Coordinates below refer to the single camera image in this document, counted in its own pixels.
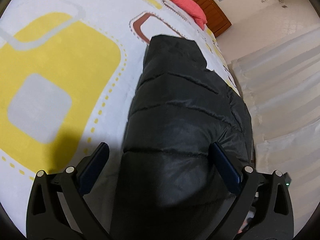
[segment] white curtain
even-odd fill
[[[252,116],[257,170],[292,178],[295,234],[320,201],[320,25],[234,60]]]

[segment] white bedsheet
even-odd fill
[[[110,159],[85,199],[108,229],[128,111],[148,40],[162,33],[195,40],[236,90],[212,32],[169,0],[10,2],[0,19],[0,202],[23,234],[36,172],[75,166],[101,141]]]

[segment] wooden headboard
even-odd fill
[[[207,27],[213,32],[215,37],[218,37],[231,26],[231,22],[214,0],[193,1],[195,1],[204,11],[208,21]]]

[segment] bed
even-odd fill
[[[86,201],[106,203],[92,212],[108,228],[128,111],[158,34],[195,40],[238,93],[212,32],[170,0],[11,0],[0,19],[0,202],[24,235],[36,172],[76,165],[101,141],[110,159],[99,199]]]

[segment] black puffer jacket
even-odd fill
[[[221,143],[243,164],[251,118],[194,41],[153,37],[132,102],[111,222],[115,240],[194,240],[229,193],[207,159]]]

